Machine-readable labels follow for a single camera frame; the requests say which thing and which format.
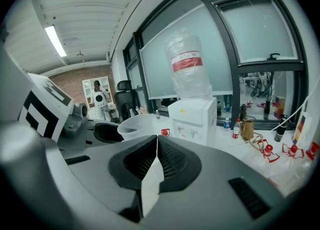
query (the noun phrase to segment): white box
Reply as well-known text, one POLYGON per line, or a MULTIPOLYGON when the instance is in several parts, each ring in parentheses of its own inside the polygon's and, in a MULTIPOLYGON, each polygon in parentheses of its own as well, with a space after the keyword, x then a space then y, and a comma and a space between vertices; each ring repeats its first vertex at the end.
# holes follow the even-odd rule
POLYGON ((216 146, 217 99, 182 99, 168 107, 171 136, 203 146, 216 146))

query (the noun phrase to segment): dark bottle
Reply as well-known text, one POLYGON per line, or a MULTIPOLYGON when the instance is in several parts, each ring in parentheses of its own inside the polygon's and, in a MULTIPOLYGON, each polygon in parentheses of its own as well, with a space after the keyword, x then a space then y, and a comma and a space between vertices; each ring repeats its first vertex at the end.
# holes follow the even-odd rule
MULTIPOLYGON (((288 116, 283 114, 282 115, 282 118, 281 118, 281 123, 282 124, 286 119, 288 119, 288 116)), ((276 134, 274 136, 274 140, 277 141, 277 142, 280 142, 281 139, 282 139, 282 136, 284 135, 285 131, 286 131, 286 128, 287 128, 287 121, 282 124, 281 126, 279 126, 277 129, 276 129, 276 134)))
POLYGON ((263 119, 268 120, 270 114, 270 101, 267 100, 264 105, 263 119))
POLYGON ((220 101, 218 101, 217 106, 216 106, 216 115, 221 116, 221 105, 220 101))

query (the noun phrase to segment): red label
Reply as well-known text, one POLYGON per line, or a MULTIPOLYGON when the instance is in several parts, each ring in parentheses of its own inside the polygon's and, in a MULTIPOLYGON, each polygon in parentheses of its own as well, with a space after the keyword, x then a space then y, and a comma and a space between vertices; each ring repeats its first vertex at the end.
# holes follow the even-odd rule
POLYGON ((172 65, 173 71, 179 71, 181 69, 191 68, 191 67, 197 67, 202 66, 202 60, 201 57, 191 57, 184 60, 180 60, 172 65))

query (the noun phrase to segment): brown paper bag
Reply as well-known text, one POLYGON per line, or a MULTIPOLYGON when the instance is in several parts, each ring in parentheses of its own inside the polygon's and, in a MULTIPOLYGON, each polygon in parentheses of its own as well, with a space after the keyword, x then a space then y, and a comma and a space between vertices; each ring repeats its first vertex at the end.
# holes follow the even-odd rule
POLYGON ((254 137, 254 122, 246 118, 243 119, 241 125, 241 136, 245 141, 248 141, 254 137))

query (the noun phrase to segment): ceiling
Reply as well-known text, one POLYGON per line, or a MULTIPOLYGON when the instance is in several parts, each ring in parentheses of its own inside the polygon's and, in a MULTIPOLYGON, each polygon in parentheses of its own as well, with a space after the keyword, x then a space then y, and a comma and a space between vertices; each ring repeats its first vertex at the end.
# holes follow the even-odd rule
POLYGON ((27 71, 106 61, 115 33, 136 0, 16 0, 5 18, 5 47, 27 71), (66 52, 60 57, 44 28, 54 25, 66 52))

